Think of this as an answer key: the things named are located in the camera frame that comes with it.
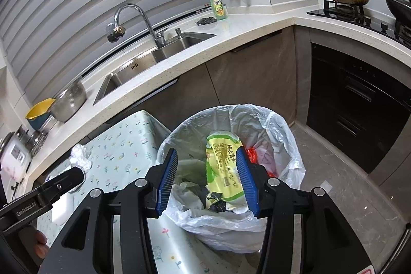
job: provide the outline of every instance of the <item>gas stove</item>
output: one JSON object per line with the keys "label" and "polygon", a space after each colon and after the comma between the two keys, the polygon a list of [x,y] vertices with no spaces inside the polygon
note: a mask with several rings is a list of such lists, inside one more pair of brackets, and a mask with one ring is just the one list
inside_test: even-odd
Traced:
{"label": "gas stove", "polygon": [[364,14],[362,6],[339,4],[333,1],[324,1],[324,8],[307,12],[310,15],[332,18],[344,22],[350,22],[357,26],[370,29],[393,39],[407,48],[411,49],[411,28],[400,23],[388,24],[380,19],[369,17]]}

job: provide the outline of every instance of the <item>countertop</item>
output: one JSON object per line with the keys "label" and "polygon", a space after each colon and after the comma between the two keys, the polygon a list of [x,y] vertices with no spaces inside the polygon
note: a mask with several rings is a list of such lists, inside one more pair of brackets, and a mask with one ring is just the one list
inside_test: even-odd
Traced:
{"label": "countertop", "polygon": [[166,39],[175,35],[174,29],[177,27],[180,27],[181,31],[211,33],[216,36],[143,71],[93,105],[104,77],[120,64],[154,47],[154,42],[148,36],[129,46],[85,78],[83,83],[87,91],[87,101],[68,122],[58,122],[52,128],[45,144],[33,158],[16,195],[21,196],[30,191],[33,182],[63,153],[133,102],[214,57],[291,25],[321,29],[349,37],[381,50],[411,67],[411,50],[396,41],[354,24],[307,15],[308,11],[320,7],[318,0],[304,0],[275,6],[240,8],[232,11],[229,9],[227,19],[205,26],[197,26],[195,21],[212,15],[212,12],[182,20],[170,26],[165,34]]}

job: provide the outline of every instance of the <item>stainless steel sink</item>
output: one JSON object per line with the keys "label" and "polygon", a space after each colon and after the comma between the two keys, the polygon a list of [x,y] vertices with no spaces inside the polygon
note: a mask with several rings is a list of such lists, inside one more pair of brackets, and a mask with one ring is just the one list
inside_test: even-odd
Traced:
{"label": "stainless steel sink", "polygon": [[97,94],[96,100],[94,101],[94,105],[107,94],[128,82],[142,71],[184,49],[214,36],[215,34],[184,32],[180,37],[176,36],[167,40],[165,46],[160,49],[153,48],[139,54],[132,60],[120,65],[112,73],[106,76]]}

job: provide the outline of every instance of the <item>stove knob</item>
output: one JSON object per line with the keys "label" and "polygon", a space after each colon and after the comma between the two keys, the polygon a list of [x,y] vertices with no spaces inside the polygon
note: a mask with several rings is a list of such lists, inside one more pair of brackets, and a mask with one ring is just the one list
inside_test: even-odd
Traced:
{"label": "stove knob", "polygon": [[387,33],[388,25],[385,22],[381,23],[381,29],[383,33]]}
{"label": "stove knob", "polygon": [[370,17],[364,17],[364,21],[365,21],[365,24],[367,26],[371,25],[371,18]]}

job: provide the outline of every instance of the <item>chrome faucet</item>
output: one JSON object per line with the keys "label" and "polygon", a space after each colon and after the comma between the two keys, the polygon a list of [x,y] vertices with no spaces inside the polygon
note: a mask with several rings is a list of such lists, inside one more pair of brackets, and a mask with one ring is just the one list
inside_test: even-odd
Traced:
{"label": "chrome faucet", "polygon": [[141,13],[141,15],[143,16],[143,19],[145,21],[145,24],[147,25],[148,31],[150,32],[151,36],[154,39],[155,44],[157,45],[157,48],[162,48],[165,46],[166,42],[164,40],[164,31],[167,28],[162,29],[161,31],[157,32],[157,34],[154,32],[153,27],[151,26],[150,21],[148,20],[147,15],[145,14],[145,12],[143,11],[143,9],[136,5],[136,4],[123,4],[122,6],[120,6],[117,11],[116,14],[114,15],[114,29],[113,32],[111,34],[109,34],[107,36],[108,41],[110,42],[116,42],[118,41],[121,37],[124,36],[124,34],[126,33],[126,29],[124,26],[120,26],[120,22],[119,22],[119,18],[120,18],[120,12],[122,10],[124,10],[125,8],[134,8],[136,9],[138,12]]}

